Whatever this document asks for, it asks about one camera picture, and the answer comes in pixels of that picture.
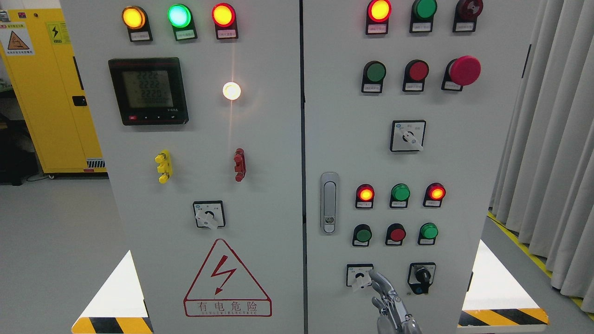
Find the grey robotic right hand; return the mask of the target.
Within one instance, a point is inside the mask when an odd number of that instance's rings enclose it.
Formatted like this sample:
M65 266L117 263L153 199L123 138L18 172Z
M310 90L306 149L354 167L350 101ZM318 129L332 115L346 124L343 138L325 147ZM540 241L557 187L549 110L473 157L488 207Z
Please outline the grey robotic right hand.
M377 319L377 330L380 334L421 334L422 330L407 311L403 300L395 291L392 283L375 270L369 271L372 287L380 298L373 297L373 305L380 313Z

